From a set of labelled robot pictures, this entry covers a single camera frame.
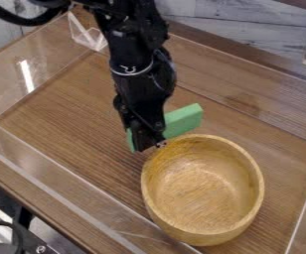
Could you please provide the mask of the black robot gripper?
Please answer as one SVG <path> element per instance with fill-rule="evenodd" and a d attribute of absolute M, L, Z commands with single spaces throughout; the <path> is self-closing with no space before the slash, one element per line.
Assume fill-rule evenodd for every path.
<path fill-rule="evenodd" d="M 113 73 L 118 111 L 129 150 L 143 152 L 165 141 L 163 104 L 174 92 L 177 74 L 170 54 L 165 48 L 153 52 L 153 62 L 139 74 Z"/>

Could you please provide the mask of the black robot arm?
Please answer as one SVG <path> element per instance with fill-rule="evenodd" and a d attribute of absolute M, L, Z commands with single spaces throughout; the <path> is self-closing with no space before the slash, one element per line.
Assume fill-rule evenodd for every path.
<path fill-rule="evenodd" d="M 142 152 L 165 141 L 163 105 L 177 74 L 163 44 L 169 25 L 154 0 L 28 0 L 44 13 L 24 18 L 0 6 L 0 19 L 34 27 L 47 24 L 74 3 L 92 15 L 109 48 L 115 108 L 131 149 Z"/>

